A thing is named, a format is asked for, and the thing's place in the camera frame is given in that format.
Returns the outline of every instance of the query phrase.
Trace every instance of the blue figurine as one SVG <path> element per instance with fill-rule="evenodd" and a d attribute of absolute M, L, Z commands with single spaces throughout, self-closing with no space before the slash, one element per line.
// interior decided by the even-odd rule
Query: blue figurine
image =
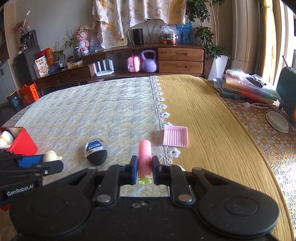
<path fill-rule="evenodd" d="M 26 27 L 27 33 L 30 32 L 31 29 L 32 29 L 32 26 L 31 26 L 31 25 L 28 25 L 28 26 Z"/>

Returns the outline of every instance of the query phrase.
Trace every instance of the black smart speaker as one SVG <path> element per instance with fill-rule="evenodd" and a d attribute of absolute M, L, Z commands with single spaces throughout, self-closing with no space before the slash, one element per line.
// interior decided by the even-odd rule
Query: black smart speaker
<path fill-rule="evenodd" d="M 144 44 L 143 29 L 133 29 L 133 42 L 135 45 Z"/>

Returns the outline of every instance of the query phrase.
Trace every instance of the white round lid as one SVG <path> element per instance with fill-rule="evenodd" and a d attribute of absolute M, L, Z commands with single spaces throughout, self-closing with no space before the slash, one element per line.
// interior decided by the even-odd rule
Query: white round lid
<path fill-rule="evenodd" d="M 270 111 L 266 114 L 268 123 L 279 132 L 288 133 L 289 125 L 286 119 L 275 111 Z"/>

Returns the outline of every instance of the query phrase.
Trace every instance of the white teacup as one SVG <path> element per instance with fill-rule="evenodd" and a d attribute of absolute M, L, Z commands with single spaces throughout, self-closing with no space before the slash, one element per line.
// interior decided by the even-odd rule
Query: white teacup
<path fill-rule="evenodd" d="M 0 147 L 11 145 L 13 137 L 8 131 L 4 131 L 0 136 Z"/>

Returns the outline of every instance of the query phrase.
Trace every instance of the white cabinet door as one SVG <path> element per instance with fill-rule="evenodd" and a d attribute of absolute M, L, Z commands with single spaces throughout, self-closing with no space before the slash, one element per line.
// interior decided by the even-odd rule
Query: white cabinet door
<path fill-rule="evenodd" d="M 10 72 L 10 68 L 9 68 L 9 65 L 8 65 L 8 61 L 6 61 L 1 67 L 0 69 L 2 69 L 2 73 L 4 75 L 4 78 L 5 78 L 5 81 L 6 81 L 6 84 L 7 84 L 7 87 L 9 89 L 9 93 L 13 92 L 16 90 L 16 87 L 15 87 L 15 83 L 13 81 L 13 78 L 12 78 L 12 75 L 11 75 L 11 72 Z"/>
<path fill-rule="evenodd" d="M 4 95 L 3 91 L 2 91 L 2 88 L 0 86 L 0 104 L 4 104 L 8 102 L 6 96 Z"/>
<path fill-rule="evenodd" d="M 4 75 L 1 75 L 1 73 L 0 73 L 0 87 L 1 87 L 2 92 L 3 92 L 3 94 L 4 94 L 5 97 L 10 94 L 9 89 L 8 89 L 8 86 L 7 86 L 6 81 L 5 81 L 5 78 L 4 78 Z"/>

